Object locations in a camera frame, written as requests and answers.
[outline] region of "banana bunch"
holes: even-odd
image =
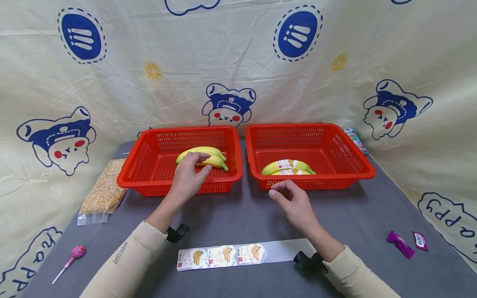
[[[199,260],[200,260],[200,257],[202,256],[202,254],[204,254],[203,251],[196,250],[194,252],[194,254],[192,255],[194,257],[194,264],[196,264],[197,266],[199,266]]]
[[[295,159],[282,159],[275,161],[262,170],[262,175],[275,175],[275,173],[282,170],[292,170],[291,174],[276,174],[276,175],[309,175],[316,173],[304,162]]]
[[[260,255],[259,255],[259,251],[260,251],[260,246],[258,245],[254,245],[252,246],[252,255],[254,257],[254,259],[260,261]]]
[[[272,175],[311,175],[311,174],[308,173],[307,171],[293,169],[293,170],[278,171],[273,173]]]
[[[219,149],[214,148],[214,147],[195,147],[191,148],[189,150],[185,150],[183,153],[181,153],[177,159],[176,163],[180,163],[184,156],[186,156],[187,153],[189,152],[200,152],[200,153],[207,153],[210,154],[210,157],[203,161],[201,164],[196,164],[196,165],[211,165],[215,168],[222,168],[224,171],[228,172],[228,167],[225,164],[227,161],[227,158],[220,152]]]
[[[222,253],[224,254],[224,258],[227,262],[230,262],[230,253],[232,252],[232,250],[233,250],[232,248],[226,247],[222,251]]]

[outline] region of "sticker sheet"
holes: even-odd
[[[181,249],[177,257],[177,270],[287,262],[292,261],[299,251],[303,251],[310,256],[316,252],[305,238]]]

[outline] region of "basket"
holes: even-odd
[[[230,126],[160,128],[142,132],[124,162],[117,183],[144,196],[167,195],[177,156],[200,146],[219,149],[227,158],[229,171],[212,168],[198,194],[230,191],[233,183],[242,177],[239,136]],[[200,170],[201,167],[196,167],[196,172]]]
[[[293,180],[302,189],[344,189],[376,170],[343,130],[331,123],[250,125],[246,129],[250,171],[260,188]],[[262,175],[281,159],[307,163],[316,175]]]

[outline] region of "long sleeve shirt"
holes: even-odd
[[[142,222],[98,270],[80,298],[132,297],[149,265],[160,253],[167,235]],[[398,298],[345,246],[332,262],[323,262],[326,277],[346,297]]]

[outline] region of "pink lollipop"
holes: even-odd
[[[85,253],[86,253],[86,248],[84,246],[78,245],[78,246],[74,247],[73,250],[71,251],[71,258],[68,260],[68,262],[66,262],[66,264],[64,264],[63,269],[56,276],[56,278],[54,279],[52,284],[54,284],[56,282],[56,280],[61,276],[61,274],[63,274],[63,272],[71,265],[71,263],[75,259],[81,258],[82,256],[84,256]]]

